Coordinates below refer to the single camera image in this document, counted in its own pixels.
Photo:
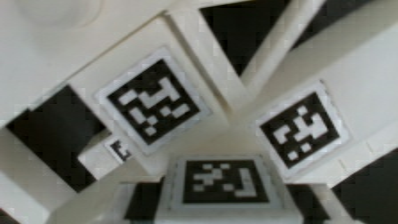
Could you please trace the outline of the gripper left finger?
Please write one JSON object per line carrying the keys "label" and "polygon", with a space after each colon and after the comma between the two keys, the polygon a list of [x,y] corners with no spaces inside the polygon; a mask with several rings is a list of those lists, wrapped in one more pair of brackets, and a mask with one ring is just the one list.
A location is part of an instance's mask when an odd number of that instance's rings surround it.
{"label": "gripper left finger", "polygon": [[116,193],[115,224],[155,224],[164,180],[125,182]]}

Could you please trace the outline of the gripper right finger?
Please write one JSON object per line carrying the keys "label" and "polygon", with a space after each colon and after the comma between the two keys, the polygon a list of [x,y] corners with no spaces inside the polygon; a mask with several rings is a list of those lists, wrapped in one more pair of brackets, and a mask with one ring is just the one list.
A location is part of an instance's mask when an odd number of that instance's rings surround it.
{"label": "gripper right finger", "polygon": [[289,184],[305,224],[363,224],[354,219],[335,191],[326,184]]}

